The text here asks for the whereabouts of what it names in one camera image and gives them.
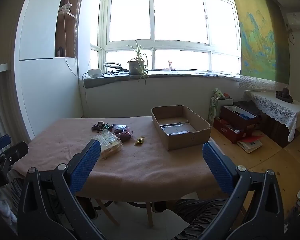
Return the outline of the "landscape painting scroll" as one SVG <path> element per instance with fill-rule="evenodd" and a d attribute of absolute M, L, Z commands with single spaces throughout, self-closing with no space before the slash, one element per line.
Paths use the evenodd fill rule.
<path fill-rule="evenodd" d="M 242 81 L 289 84 L 290 53 L 281 9 L 273 0 L 234 0 L 241 35 Z"/>

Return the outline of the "white power adapter box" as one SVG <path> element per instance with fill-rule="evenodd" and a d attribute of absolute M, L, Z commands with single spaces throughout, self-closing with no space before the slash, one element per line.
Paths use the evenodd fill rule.
<path fill-rule="evenodd" d="M 88 75 L 90 78 L 97 78 L 102 76 L 102 71 L 100 69 L 89 69 Z"/>

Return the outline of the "dark red shoe box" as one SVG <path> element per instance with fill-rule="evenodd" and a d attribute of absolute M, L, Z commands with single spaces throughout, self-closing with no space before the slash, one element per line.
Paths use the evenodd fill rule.
<path fill-rule="evenodd" d="M 252 135 L 259 118 L 238 106 L 222 106 L 213 127 L 233 144 Z"/>

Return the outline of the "white air conditioner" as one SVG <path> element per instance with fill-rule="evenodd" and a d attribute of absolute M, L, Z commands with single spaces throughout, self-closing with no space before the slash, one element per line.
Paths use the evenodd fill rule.
<path fill-rule="evenodd" d="M 288 25 L 293 30 L 300 31 L 300 12 L 289 12 L 287 13 Z"/>

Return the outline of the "green paper bag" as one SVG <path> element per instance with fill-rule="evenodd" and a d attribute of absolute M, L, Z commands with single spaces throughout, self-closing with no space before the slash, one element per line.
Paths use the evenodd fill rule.
<path fill-rule="evenodd" d="M 208 122 L 213 124 L 214 119 L 219 117 L 221 108 L 223 106 L 231 106 L 233 101 L 233 98 L 231 98 L 228 94 L 223 94 L 220 89 L 215 88 L 213 96 L 211 96 L 210 99 Z"/>

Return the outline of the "small figurine on sill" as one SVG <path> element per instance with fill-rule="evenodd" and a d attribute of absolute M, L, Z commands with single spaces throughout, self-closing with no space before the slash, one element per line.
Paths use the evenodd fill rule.
<path fill-rule="evenodd" d="M 172 61 L 168 60 L 168 66 L 170 71 L 173 71 L 172 63 L 173 63 Z"/>

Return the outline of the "brown cardboard box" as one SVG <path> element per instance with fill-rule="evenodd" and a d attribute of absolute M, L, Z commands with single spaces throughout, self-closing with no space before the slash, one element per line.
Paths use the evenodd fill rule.
<path fill-rule="evenodd" d="M 202 145 L 209 141 L 211 125 L 184 105 L 154 107 L 153 124 L 166 150 Z"/>

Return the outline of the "red clear bag brown pastry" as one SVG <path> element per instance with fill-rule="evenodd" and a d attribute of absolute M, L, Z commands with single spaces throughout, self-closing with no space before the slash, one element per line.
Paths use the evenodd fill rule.
<path fill-rule="evenodd" d="M 127 125 L 113 125 L 112 133 L 118 137 L 122 143 L 133 139 L 133 132 Z"/>

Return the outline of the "dark brown snack packet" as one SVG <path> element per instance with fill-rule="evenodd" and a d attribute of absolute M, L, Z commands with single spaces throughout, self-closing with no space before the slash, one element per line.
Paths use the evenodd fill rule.
<path fill-rule="evenodd" d="M 97 124 L 94 124 L 91 127 L 92 131 L 101 131 L 102 129 L 104 129 L 105 123 L 103 121 L 99 121 Z"/>

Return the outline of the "white lace tablecloth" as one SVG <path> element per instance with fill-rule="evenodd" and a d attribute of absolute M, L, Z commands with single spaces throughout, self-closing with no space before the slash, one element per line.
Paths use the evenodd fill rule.
<path fill-rule="evenodd" d="M 295 131 L 300 127 L 300 102 L 284 102 L 276 97 L 275 92 L 246 90 L 244 98 L 254 102 L 264 114 L 285 125 L 288 130 L 288 142 L 294 140 Z"/>

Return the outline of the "red booklet on floor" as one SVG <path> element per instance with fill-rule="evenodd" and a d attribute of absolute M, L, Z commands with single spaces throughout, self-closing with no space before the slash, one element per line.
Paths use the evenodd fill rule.
<path fill-rule="evenodd" d="M 238 141 L 237 145 L 245 152 L 251 153 L 262 146 L 262 142 L 260 141 L 261 138 L 262 135 L 252 135 Z"/>

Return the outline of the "dark teapot ornament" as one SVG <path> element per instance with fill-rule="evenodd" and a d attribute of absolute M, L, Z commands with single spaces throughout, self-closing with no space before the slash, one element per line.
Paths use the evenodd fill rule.
<path fill-rule="evenodd" d="M 288 87 L 285 87 L 282 90 L 277 90 L 276 91 L 276 98 L 280 99 L 281 101 L 287 102 L 287 103 L 292 103 L 293 102 L 293 98 L 290 95 Z"/>

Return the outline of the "pink tablecloth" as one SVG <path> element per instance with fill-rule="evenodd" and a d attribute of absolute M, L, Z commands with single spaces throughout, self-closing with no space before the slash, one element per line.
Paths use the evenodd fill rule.
<path fill-rule="evenodd" d="M 201 199 L 223 197 L 200 145 L 166 150 L 150 116 L 106 122 L 129 126 L 144 143 L 125 142 L 121 151 L 99 160 L 80 196 L 118 202 L 175 200 L 194 192 Z M 28 154 L 13 165 L 14 170 L 25 175 L 31 167 L 46 171 L 68 163 L 94 136 L 91 127 L 96 123 L 89 118 L 58 120 L 29 143 Z"/>

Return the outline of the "yellow candy packet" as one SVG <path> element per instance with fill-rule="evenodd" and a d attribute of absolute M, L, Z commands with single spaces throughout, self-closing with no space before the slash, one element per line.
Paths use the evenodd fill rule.
<path fill-rule="evenodd" d="M 134 145 L 136 146 L 141 146 L 144 143 L 145 137 L 141 136 L 138 139 L 136 139 L 136 141 L 134 142 Z"/>

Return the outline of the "potted spider plant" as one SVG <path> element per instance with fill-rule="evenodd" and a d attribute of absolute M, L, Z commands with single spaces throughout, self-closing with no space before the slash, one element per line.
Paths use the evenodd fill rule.
<path fill-rule="evenodd" d="M 147 83 L 148 77 L 148 58 L 145 53 L 142 53 L 142 46 L 135 40 L 135 46 L 128 45 L 134 50 L 136 56 L 128 61 L 129 74 L 138 75 L 139 80 L 143 79 L 145 84 Z"/>

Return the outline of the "packaged sliced bread loaf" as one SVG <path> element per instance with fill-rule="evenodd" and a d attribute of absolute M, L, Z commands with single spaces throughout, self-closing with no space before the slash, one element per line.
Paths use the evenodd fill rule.
<path fill-rule="evenodd" d="M 92 139 L 97 140 L 101 145 L 100 158 L 102 160 L 111 157 L 123 149 L 121 140 L 108 130 L 97 132 Z"/>

